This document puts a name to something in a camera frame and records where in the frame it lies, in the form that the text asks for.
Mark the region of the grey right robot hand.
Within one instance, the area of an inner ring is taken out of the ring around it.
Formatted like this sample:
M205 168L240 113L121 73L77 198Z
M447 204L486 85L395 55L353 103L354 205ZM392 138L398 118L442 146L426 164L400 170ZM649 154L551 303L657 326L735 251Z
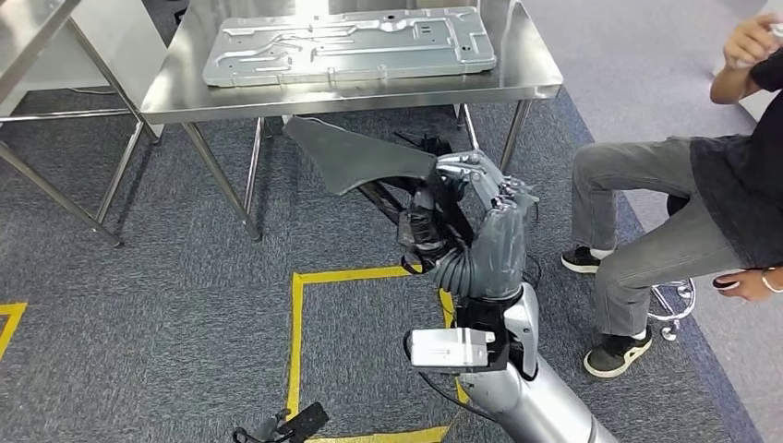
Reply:
M436 176L444 196L436 197L431 186L416 187L399 216L398 242L447 293L514 297L524 281L527 214L537 202L530 186L503 173L481 150L438 157ZM448 214L445 206L458 202L466 186L476 191L485 213L477 231L460 233L463 212Z

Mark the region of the person's left hand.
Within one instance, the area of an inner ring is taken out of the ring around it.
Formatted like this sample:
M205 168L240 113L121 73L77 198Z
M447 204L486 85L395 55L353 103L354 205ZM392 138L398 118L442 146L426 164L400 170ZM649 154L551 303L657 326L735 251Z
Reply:
M767 279L770 269L745 269L714 278L713 286L724 296L749 302L765 301L776 293Z

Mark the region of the person's right hand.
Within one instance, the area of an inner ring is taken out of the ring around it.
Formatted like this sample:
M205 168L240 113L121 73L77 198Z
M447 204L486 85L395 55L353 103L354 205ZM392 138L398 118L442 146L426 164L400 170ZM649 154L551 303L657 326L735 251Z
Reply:
M723 47L726 65L750 68L782 48L782 16L764 14L745 19Z

